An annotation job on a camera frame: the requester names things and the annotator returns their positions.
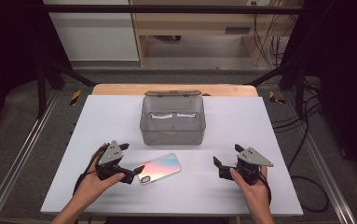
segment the floor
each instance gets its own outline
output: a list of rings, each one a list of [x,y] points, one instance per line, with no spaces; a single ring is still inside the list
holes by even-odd
[[[135,63],[73,65],[79,74],[102,83],[240,85],[272,69],[267,63],[252,66],[240,37],[183,36],[176,41],[168,36],[154,36],[148,44],[144,66]],[[86,95],[92,90],[70,77],[63,78],[66,85],[62,91],[48,87],[48,97],[55,101],[50,102],[53,107],[44,122],[36,119],[34,82],[12,90],[7,96],[0,113],[0,223],[49,223],[53,218],[41,214],[39,209],[75,129]],[[299,125],[300,121],[285,126],[291,120],[286,119],[295,115],[292,108],[295,91],[280,91],[280,79],[274,77],[257,90],[264,99],[288,165],[297,152],[306,126]],[[308,81],[319,86],[317,78],[308,77]],[[69,105],[77,90],[82,90],[81,96],[76,105]],[[313,94],[306,91],[305,98],[308,100]],[[312,181],[309,183],[301,177],[293,179],[299,201],[308,209],[304,209],[302,217],[276,217],[277,223],[357,223],[357,164],[341,157],[339,143],[317,103],[316,99],[309,102],[309,108],[314,106],[309,118],[309,135],[290,170],[291,175]],[[27,139],[36,127],[40,128],[39,133]],[[93,220],[92,223],[103,223],[103,217]],[[236,219],[230,217],[229,222],[236,223]],[[240,222],[252,223],[248,217],[242,217]]]

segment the plastic storage box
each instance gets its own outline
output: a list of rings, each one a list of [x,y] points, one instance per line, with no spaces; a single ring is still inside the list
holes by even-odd
[[[205,127],[200,95],[144,98],[140,129],[147,145],[200,145]]]

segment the white tabletop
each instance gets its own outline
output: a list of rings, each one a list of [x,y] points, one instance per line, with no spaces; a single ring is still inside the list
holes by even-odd
[[[182,170],[142,186],[138,177],[131,185],[118,183],[85,212],[115,216],[240,216],[249,214],[239,187],[221,179],[213,156],[224,165],[237,162],[235,144],[253,147],[274,163],[268,168],[273,216],[301,216],[296,197],[263,99],[260,97],[203,97],[206,130],[199,146],[147,146],[140,117],[143,96],[91,95],[82,110],[61,165],[41,208],[59,213],[72,197],[74,185],[91,155],[102,143],[129,143],[120,166],[138,164],[174,152]]]

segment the hand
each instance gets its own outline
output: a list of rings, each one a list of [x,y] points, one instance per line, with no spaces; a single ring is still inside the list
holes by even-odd
[[[125,176],[125,174],[118,173],[105,180],[100,180],[96,174],[96,161],[94,160],[87,170],[88,174],[83,178],[73,198],[53,219],[52,223],[75,223],[79,215],[89,205],[94,203],[104,191],[118,183]]]
[[[266,186],[259,180],[252,186],[248,185],[242,176],[233,168],[230,168],[230,173],[244,195],[245,202],[247,203],[254,222],[256,224],[274,223],[268,204],[268,189]],[[268,168],[261,166],[260,173],[262,173],[264,177],[267,177]]]

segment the iridescent phone case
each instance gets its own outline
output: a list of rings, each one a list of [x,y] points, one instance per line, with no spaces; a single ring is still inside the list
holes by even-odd
[[[145,168],[138,175],[142,185],[155,182],[181,170],[181,164],[174,153],[147,161],[139,166],[142,165],[145,165]]]

